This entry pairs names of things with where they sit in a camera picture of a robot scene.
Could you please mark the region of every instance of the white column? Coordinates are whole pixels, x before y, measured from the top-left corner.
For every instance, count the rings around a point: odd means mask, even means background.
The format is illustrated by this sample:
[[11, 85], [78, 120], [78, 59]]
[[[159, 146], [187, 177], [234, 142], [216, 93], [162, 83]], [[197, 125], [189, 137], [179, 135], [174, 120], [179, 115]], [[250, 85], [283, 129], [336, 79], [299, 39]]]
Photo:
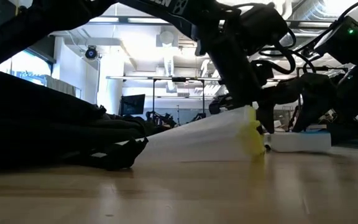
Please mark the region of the white column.
[[124, 76], [124, 59], [118, 49], [103, 55], [99, 74], [98, 104], [103, 105], [109, 114], [119, 114], [123, 82], [106, 79], [107, 76]]

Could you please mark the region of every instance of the white foam block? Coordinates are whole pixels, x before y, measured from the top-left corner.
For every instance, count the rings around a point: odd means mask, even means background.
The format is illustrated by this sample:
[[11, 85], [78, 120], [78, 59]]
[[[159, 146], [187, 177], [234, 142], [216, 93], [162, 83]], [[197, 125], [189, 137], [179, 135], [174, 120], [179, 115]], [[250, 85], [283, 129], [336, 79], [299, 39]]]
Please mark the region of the white foam block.
[[325, 132], [275, 133], [270, 135], [270, 145], [277, 152], [328, 152], [331, 135]]

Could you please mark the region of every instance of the security camera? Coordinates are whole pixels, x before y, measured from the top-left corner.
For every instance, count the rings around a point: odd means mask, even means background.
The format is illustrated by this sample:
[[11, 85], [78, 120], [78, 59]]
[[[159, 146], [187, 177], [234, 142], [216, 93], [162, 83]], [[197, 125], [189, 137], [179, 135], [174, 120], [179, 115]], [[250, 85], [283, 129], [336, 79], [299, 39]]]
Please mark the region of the security camera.
[[89, 46], [85, 52], [85, 57], [88, 60], [96, 60], [99, 57], [99, 52], [96, 50], [96, 46]]

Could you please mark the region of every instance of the wooden surface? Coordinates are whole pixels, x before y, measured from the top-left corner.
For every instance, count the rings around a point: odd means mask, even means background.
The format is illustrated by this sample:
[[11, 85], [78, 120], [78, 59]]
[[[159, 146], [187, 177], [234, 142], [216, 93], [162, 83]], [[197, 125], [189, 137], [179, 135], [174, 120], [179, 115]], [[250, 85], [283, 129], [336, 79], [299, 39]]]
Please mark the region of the wooden surface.
[[0, 173], [0, 223], [358, 223], [358, 150]]

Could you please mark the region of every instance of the monitor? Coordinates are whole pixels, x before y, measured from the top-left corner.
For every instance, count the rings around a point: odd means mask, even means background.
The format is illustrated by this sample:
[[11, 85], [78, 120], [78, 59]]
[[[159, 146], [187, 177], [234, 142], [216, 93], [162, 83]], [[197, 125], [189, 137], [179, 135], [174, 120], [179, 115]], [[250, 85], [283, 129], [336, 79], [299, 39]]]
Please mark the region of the monitor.
[[146, 95], [123, 96], [121, 98], [121, 116], [143, 114]]

